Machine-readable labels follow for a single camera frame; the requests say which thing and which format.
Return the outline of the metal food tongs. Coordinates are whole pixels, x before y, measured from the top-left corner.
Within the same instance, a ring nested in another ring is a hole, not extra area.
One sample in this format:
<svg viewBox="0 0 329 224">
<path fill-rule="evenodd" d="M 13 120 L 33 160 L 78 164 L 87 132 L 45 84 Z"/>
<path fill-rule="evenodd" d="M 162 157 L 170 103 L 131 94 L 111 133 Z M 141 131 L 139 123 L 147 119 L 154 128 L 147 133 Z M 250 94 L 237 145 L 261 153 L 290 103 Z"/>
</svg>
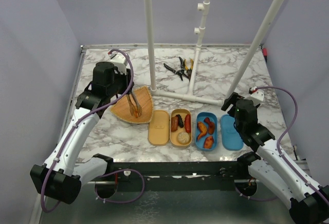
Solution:
<svg viewBox="0 0 329 224">
<path fill-rule="evenodd" d="M 129 94 L 126 95 L 126 97 L 127 97 L 127 101 L 128 101 L 128 104 L 129 104 L 129 108 L 130 107 L 137 107 L 139 109 L 140 116 L 141 116 L 142 115 L 142 108 L 141 108 L 141 105 L 139 104 L 135 94 L 131 91 Z"/>
</svg>

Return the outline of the woven bamboo basket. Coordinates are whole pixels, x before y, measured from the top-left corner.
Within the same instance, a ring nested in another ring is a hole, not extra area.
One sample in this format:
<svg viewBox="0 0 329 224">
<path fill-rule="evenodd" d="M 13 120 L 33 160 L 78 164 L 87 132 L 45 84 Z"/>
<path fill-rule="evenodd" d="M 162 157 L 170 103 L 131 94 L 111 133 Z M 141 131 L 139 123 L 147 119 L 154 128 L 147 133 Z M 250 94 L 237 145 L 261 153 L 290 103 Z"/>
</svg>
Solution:
<svg viewBox="0 0 329 224">
<path fill-rule="evenodd" d="M 110 108 L 110 111 L 120 120 L 125 121 L 131 124 L 146 124 L 149 123 L 153 116 L 153 99 L 149 88 L 143 86 L 137 88 L 133 91 L 137 100 L 142 108 L 142 115 L 139 118 L 131 116 L 129 104 L 127 101 L 126 95 L 120 99 L 113 107 Z"/>
</svg>

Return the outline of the brown fried patty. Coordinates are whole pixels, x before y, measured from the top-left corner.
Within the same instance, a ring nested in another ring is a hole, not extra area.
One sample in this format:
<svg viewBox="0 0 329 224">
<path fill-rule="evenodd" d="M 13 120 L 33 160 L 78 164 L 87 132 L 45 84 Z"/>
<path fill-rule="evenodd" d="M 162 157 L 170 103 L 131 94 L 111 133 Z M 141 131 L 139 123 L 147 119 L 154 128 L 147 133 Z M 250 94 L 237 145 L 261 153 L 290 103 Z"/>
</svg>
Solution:
<svg viewBox="0 0 329 224">
<path fill-rule="evenodd" d="M 215 129 L 216 129 L 216 126 L 215 126 L 214 123 L 210 123 L 210 124 L 208 125 L 208 133 L 209 133 L 210 135 L 213 135 L 213 134 L 214 134 Z"/>
</svg>

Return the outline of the blue lunch box lid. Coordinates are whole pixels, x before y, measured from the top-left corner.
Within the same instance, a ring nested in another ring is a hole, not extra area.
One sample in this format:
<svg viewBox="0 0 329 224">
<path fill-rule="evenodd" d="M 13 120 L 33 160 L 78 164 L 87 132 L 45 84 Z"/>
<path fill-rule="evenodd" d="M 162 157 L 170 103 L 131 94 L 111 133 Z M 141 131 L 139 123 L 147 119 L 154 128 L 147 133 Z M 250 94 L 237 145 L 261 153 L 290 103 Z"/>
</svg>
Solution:
<svg viewBox="0 0 329 224">
<path fill-rule="evenodd" d="M 229 151 L 239 151 L 243 148 L 243 140 L 234 128 L 234 118 L 223 115 L 220 118 L 222 144 Z"/>
</svg>

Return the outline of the orange chicken wing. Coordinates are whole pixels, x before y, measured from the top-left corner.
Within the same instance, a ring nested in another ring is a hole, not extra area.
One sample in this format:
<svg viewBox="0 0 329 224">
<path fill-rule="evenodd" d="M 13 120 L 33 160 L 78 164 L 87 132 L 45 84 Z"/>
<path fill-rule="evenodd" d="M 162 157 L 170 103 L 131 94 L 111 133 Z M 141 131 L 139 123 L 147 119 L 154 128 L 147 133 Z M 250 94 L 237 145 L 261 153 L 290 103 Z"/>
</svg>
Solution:
<svg viewBox="0 0 329 224">
<path fill-rule="evenodd" d="M 197 128 L 199 130 L 199 135 L 197 136 L 197 140 L 199 141 L 202 137 L 204 137 L 207 134 L 207 127 L 203 122 L 198 121 Z"/>
</svg>

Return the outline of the red sausage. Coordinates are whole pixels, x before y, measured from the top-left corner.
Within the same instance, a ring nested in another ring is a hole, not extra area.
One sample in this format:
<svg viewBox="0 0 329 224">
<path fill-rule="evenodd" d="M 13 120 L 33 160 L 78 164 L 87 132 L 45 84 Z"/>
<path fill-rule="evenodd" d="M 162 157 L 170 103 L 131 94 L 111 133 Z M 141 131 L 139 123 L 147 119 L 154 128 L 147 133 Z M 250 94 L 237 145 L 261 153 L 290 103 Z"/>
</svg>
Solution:
<svg viewBox="0 0 329 224">
<path fill-rule="evenodd" d="M 191 132 L 191 115 L 190 114 L 187 114 L 185 116 L 184 125 L 185 125 L 186 133 L 190 133 Z"/>
</svg>

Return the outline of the beige lunch box lid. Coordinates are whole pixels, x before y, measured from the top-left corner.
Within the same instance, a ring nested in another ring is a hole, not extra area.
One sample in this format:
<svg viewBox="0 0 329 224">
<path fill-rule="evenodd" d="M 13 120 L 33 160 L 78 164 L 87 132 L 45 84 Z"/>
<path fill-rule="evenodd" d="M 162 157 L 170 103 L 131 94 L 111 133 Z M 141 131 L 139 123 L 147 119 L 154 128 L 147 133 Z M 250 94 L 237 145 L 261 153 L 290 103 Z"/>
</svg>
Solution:
<svg viewBox="0 0 329 224">
<path fill-rule="evenodd" d="M 165 110 L 154 110 L 149 123 L 148 140 L 154 146 L 164 146 L 169 142 L 169 114 Z"/>
</svg>

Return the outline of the black sea cucumber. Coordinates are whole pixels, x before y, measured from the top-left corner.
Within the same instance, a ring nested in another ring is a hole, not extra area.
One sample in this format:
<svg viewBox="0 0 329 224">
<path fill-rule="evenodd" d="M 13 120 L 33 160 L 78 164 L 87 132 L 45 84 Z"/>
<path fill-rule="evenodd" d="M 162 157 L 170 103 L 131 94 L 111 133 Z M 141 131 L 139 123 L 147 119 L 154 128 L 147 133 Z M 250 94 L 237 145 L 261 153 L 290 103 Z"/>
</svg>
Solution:
<svg viewBox="0 0 329 224">
<path fill-rule="evenodd" d="M 183 128 L 183 127 L 184 127 L 184 122 L 183 122 L 183 120 L 182 120 L 181 115 L 176 115 L 176 116 L 177 116 L 177 118 L 178 118 L 178 126 L 179 126 L 180 128 Z"/>
</svg>

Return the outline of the white steamed bun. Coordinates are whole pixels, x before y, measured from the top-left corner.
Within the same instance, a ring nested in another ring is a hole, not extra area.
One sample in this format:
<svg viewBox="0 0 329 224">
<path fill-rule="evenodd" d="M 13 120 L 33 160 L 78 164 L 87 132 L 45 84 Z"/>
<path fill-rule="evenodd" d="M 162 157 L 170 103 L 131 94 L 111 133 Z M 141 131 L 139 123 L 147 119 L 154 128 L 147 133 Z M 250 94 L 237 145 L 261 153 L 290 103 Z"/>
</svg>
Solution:
<svg viewBox="0 0 329 224">
<path fill-rule="evenodd" d="M 177 135 L 177 141 L 179 144 L 186 145 L 190 143 L 190 134 L 187 132 L 180 132 Z"/>
</svg>

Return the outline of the brown sausage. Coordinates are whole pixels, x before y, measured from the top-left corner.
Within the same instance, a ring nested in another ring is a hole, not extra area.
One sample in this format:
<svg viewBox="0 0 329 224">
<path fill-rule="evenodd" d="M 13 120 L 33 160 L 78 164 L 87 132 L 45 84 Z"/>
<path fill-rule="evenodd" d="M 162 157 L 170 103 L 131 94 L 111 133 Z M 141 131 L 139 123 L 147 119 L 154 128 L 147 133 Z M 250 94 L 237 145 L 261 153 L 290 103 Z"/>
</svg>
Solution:
<svg viewBox="0 0 329 224">
<path fill-rule="evenodd" d="M 175 132 L 178 129 L 178 117 L 171 118 L 171 132 Z"/>
</svg>

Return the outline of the orange fried chicken piece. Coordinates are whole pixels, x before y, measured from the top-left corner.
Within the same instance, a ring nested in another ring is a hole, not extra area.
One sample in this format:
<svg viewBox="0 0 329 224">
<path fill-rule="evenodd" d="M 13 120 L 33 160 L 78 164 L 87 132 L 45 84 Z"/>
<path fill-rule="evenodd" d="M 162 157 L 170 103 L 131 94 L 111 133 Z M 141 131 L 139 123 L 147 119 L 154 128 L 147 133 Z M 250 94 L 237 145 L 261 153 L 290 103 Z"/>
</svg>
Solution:
<svg viewBox="0 0 329 224">
<path fill-rule="evenodd" d="M 212 149 L 213 144 L 214 144 L 213 136 L 208 136 L 204 141 L 203 148 L 207 150 Z"/>
</svg>

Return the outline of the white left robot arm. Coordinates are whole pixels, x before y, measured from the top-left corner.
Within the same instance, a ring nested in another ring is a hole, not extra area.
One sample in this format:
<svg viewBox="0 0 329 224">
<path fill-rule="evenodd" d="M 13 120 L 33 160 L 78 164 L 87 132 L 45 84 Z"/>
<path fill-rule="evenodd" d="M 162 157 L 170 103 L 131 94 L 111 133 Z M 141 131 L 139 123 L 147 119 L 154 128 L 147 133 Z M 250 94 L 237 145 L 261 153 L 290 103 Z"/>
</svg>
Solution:
<svg viewBox="0 0 329 224">
<path fill-rule="evenodd" d="M 49 197 L 71 204 L 80 189 L 94 178 L 113 176 L 113 159 L 96 154 L 77 166 L 77 157 L 105 110 L 124 97 L 133 87 L 133 73 L 127 62 L 98 62 L 93 78 L 78 96 L 76 109 L 61 140 L 42 165 L 34 165 L 31 179 L 42 198 Z"/>
</svg>

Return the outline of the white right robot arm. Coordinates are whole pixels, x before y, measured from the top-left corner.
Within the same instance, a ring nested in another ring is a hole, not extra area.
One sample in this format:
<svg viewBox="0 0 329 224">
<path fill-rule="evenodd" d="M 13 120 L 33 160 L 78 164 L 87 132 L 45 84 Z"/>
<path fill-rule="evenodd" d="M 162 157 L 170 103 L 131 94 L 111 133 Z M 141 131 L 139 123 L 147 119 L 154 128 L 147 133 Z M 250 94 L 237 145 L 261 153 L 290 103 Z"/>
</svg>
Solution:
<svg viewBox="0 0 329 224">
<path fill-rule="evenodd" d="M 270 189 L 288 208 L 295 223 L 321 223 L 328 219 L 328 186 L 321 186 L 282 149 L 268 128 L 258 122 L 257 108 L 264 100 L 260 88 L 243 97 L 233 92 L 222 110 L 234 118 L 233 127 L 252 149 L 238 158 L 236 172 L 253 177 Z"/>
</svg>

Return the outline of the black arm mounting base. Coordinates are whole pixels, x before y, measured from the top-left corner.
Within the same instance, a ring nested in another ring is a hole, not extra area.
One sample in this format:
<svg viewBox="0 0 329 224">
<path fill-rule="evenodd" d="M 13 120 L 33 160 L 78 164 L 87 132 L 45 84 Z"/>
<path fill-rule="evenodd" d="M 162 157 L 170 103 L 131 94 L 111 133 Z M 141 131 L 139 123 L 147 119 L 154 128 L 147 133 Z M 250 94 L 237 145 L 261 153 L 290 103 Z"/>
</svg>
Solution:
<svg viewBox="0 0 329 224">
<path fill-rule="evenodd" d="M 115 193 L 146 191 L 235 191 L 252 196 L 258 184 L 245 160 L 200 162 L 112 162 L 107 176 L 92 183 L 101 198 Z"/>
</svg>

